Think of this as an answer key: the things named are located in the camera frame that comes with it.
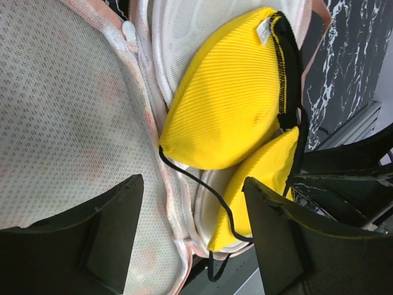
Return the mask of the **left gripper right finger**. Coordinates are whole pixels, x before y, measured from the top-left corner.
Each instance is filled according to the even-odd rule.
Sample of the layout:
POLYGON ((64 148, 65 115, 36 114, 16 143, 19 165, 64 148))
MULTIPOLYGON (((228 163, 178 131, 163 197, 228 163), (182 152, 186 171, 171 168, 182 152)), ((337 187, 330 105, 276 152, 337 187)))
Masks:
POLYGON ((392 236, 333 221, 255 178, 243 191, 265 294, 392 294, 392 236))

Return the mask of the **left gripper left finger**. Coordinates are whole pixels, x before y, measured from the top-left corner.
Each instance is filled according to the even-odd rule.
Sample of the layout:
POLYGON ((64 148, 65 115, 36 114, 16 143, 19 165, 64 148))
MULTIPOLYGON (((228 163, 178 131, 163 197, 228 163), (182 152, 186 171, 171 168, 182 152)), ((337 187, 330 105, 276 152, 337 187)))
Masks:
POLYGON ((60 214, 1 231, 2 294, 123 294, 141 175, 60 214))

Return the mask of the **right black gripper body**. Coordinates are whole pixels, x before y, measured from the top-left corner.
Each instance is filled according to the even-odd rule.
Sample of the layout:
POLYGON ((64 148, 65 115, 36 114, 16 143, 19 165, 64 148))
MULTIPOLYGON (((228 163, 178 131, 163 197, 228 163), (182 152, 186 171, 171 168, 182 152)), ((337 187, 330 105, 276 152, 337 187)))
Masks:
POLYGON ((392 217, 392 126, 358 142, 307 152, 292 190, 328 217, 354 227, 381 226, 392 217))

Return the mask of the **yellow bra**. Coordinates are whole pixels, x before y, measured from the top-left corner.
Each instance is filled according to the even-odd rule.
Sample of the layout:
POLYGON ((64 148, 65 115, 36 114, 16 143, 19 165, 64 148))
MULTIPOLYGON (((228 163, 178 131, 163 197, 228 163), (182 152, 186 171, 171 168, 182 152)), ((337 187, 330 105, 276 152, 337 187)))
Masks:
POLYGON ((286 16, 271 7, 219 28, 195 54, 174 97, 158 148, 162 161, 236 171, 223 193, 208 250, 251 242, 243 183, 287 196, 301 161, 302 61, 286 16))

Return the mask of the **pink floral mesh laundry bag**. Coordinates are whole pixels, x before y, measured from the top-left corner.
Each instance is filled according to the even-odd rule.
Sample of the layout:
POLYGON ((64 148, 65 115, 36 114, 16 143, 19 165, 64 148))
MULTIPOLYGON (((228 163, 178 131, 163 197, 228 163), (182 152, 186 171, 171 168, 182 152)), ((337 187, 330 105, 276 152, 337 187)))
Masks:
POLYGON ((208 250, 236 168, 175 170, 159 140, 195 54, 262 7, 282 12, 300 50, 324 1, 2 1, 1 231, 28 227, 133 175, 142 205, 123 294, 179 294, 208 250))

